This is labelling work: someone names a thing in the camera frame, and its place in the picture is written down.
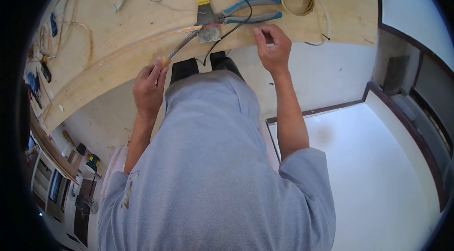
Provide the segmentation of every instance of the man's left hand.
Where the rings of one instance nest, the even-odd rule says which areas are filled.
[[[166,66],[162,70],[161,67],[161,58],[158,58],[154,65],[144,67],[133,87],[137,114],[144,119],[156,119],[162,105],[164,82],[169,67]]]

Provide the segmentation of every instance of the man's right hand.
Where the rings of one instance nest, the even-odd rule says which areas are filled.
[[[276,25],[265,25],[254,28],[257,52],[263,66],[271,76],[276,77],[288,73],[288,58],[292,41]]]

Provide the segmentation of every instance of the man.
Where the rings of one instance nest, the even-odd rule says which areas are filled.
[[[124,173],[113,174],[101,210],[100,250],[331,249],[326,157],[309,148],[288,71],[292,42],[276,26],[254,36],[276,89],[279,174],[258,131],[257,97],[223,53],[211,55],[210,73],[196,74],[195,60],[173,66],[150,142],[168,71],[158,60],[134,84],[138,112]]]

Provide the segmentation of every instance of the blue tool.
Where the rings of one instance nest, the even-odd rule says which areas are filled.
[[[52,29],[52,37],[57,35],[57,23],[55,22],[54,12],[50,13],[50,28]]]
[[[30,85],[31,95],[33,95],[33,97],[35,98],[36,102],[38,103],[39,108],[42,109],[43,107],[41,106],[41,103],[39,102],[39,99],[41,96],[39,96],[38,69],[36,69],[36,76],[32,72],[28,72],[27,80]]]
[[[281,0],[247,0],[251,6],[266,6],[266,5],[280,5]],[[223,10],[218,15],[218,22],[221,24],[239,24],[243,21],[246,21],[247,16],[238,17],[238,16],[231,16],[231,14],[242,10],[244,8],[249,7],[249,5],[242,1],[238,4],[233,5],[232,7]],[[251,18],[246,22],[246,24],[258,24],[265,21],[271,21],[275,19],[280,19],[282,17],[282,13],[279,11],[270,12],[263,15],[258,16],[251,16]]]

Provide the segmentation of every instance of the wooden workbench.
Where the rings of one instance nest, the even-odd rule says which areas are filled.
[[[44,12],[42,24],[48,24],[51,11],[58,14],[63,10],[65,0],[55,7],[56,1],[50,1],[49,7]],[[45,109],[39,109],[36,104],[32,106],[48,134],[77,109],[135,78],[140,69],[153,62],[156,57],[167,55],[185,35],[158,40],[99,63],[105,57],[148,36],[192,26],[197,21],[196,12],[169,10],[150,0],[128,0],[123,9],[115,13],[112,6],[113,4],[118,6],[120,1],[77,1],[75,21],[85,24],[90,29],[93,36],[93,55],[87,60],[89,40],[86,30],[81,26],[73,26],[60,46],[58,56],[49,60],[52,81],[48,84],[41,76],[41,86],[47,92],[42,94],[41,100]],[[211,4],[214,11],[219,12],[240,1],[211,0]],[[323,2],[331,20],[331,42],[374,46],[378,20],[377,0],[323,0]],[[74,0],[69,0],[68,14],[71,13],[73,3]],[[162,4],[182,10],[197,8],[196,0],[162,0]],[[254,7],[254,13],[276,8],[278,7]],[[321,41],[321,33],[326,33],[326,19],[318,1],[315,3],[315,10],[308,16],[296,17],[284,13],[281,19],[272,23],[280,26],[293,42]],[[222,33],[227,33],[232,27],[222,26]],[[214,51],[255,44],[252,29],[253,26],[242,26],[219,43]],[[51,39],[49,55],[55,53],[57,43],[58,36]],[[200,44],[198,39],[193,39],[173,58],[173,61],[205,55],[211,45]],[[37,65],[30,63],[28,69],[34,72]]]

